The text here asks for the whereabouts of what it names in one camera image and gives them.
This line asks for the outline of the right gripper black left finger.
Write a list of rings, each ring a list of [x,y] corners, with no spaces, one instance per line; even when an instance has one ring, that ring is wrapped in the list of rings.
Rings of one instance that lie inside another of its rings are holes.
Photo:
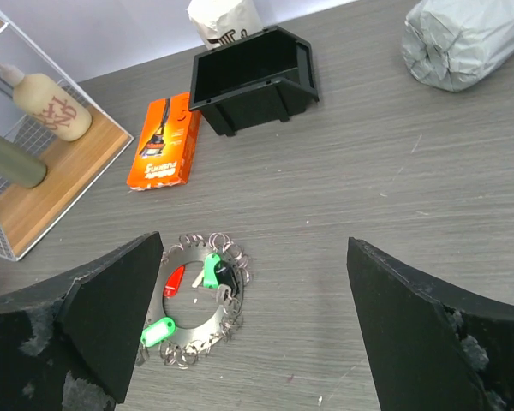
[[[152,232],[0,295],[0,410],[124,402],[162,254]]]

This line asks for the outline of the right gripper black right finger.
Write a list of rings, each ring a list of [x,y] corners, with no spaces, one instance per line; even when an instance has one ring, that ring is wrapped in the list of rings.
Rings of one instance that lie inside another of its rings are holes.
[[[514,306],[349,238],[347,271],[383,410],[514,410]]]

